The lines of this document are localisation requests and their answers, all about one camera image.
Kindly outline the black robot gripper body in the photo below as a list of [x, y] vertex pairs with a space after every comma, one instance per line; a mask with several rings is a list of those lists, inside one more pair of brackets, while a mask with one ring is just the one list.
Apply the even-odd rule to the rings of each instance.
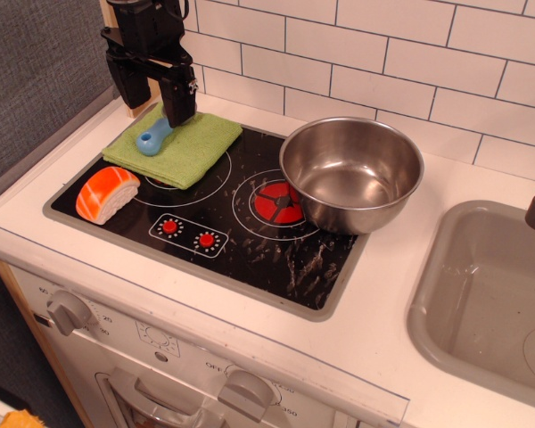
[[192, 56], [181, 46], [187, 1], [112, 1], [121, 28], [123, 45], [136, 67], [158, 68], [192, 65]]

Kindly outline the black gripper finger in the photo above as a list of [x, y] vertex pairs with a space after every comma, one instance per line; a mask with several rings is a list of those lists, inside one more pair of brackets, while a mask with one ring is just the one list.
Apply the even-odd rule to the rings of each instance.
[[151, 98], [148, 78], [129, 59], [106, 53], [106, 61], [116, 88], [129, 108], [137, 108]]
[[197, 79], [191, 65], [171, 67], [160, 79], [160, 93], [171, 128], [185, 124], [196, 113]]

